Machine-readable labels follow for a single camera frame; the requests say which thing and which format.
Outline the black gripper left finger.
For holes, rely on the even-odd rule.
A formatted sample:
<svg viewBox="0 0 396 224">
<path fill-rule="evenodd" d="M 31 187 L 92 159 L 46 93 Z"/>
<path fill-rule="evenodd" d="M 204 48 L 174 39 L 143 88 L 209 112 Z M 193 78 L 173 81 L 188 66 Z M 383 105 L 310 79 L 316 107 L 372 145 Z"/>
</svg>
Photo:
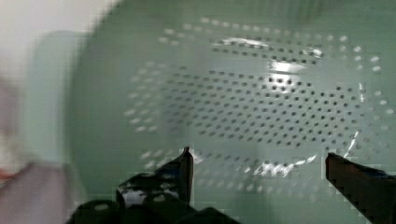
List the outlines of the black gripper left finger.
<svg viewBox="0 0 396 224">
<path fill-rule="evenodd" d="M 168 193 L 184 203 L 191 201 L 193 156 L 184 147 L 175 159 L 153 172 L 140 173 L 119 184 L 116 201 L 121 207 L 142 204 L 151 194 Z"/>
</svg>

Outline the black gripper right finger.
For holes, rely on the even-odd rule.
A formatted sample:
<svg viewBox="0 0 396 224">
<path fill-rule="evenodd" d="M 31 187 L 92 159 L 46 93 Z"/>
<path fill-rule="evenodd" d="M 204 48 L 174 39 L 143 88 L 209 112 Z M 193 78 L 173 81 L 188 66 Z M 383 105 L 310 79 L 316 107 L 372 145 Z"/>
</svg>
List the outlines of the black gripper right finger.
<svg viewBox="0 0 396 224">
<path fill-rule="evenodd" d="M 395 224 L 394 175 L 334 153 L 325 164 L 326 179 L 372 224 Z"/>
</svg>

